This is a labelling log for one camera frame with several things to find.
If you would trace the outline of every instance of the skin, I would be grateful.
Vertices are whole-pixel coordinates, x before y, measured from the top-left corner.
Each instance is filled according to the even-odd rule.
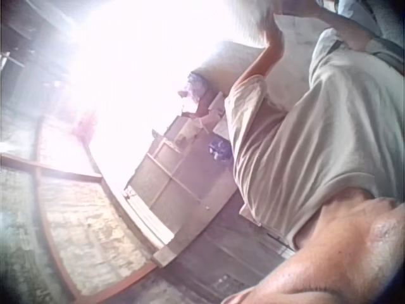
[[[364,50],[373,38],[356,22],[313,0],[295,4],[290,15],[329,23],[352,49]],[[283,12],[282,2],[276,1],[275,12]],[[267,47],[234,87],[254,75],[267,76],[282,57],[284,40],[273,16],[263,28]],[[298,232],[295,242],[300,250],[293,257],[260,284],[224,303],[372,303],[404,261],[404,205],[390,198],[374,199],[362,189],[342,190]]]

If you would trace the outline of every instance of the forearm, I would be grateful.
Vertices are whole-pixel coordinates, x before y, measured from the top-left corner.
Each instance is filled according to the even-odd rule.
[[[316,10],[315,18],[333,27],[339,37],[352,49],[364,51],[367,43],[376,35],[359,23],[345,16],[333,13],[326,8]]]
[[[235,82],[234,87],[237,87],[243,81],[255,75],[262,75],[266,77],[274,65],[281,59],[282,51],[276,46],[267,47],[259,57],[252,63],[252,65],[239,77]]]

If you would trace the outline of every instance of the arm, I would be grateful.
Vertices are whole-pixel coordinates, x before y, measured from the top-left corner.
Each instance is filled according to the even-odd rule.
[[[353,50],[365,51],[367,44],[375,38],[375,34],[357,22],[333,13],[325,8],[316,11],[315,18],[333,27],[339,37]]]
[[[315,0],[281,1],[282,14],[319,19],[333,27],[339,37],[353,50],[365,51],[375,34],[357,22],[320,7]]]
[[[255,75],[266,77],[284,53],[283,33],[277,27],[272,13],[267,13],[259,25],[263,31],[266,48],[252,65],[239,77],[233,87]]]

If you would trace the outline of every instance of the shirt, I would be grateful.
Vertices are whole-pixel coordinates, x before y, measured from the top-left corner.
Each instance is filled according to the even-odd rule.
[[[300,228],[344,188],[404,200],[404,77],[348,49],[313,66],[310,90],[290,112],[260,75],[225,101],[242,197],[294,249]]]

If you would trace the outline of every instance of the sunlight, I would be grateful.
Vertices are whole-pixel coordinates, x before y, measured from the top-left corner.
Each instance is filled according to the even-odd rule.
[[[81,112],[97,110],[90,149],[120,187],[145,155],[151,130],[180,113],[176,91],[189,72],[224,37],[214,1],[114,1],[76,33],[72,100]]]

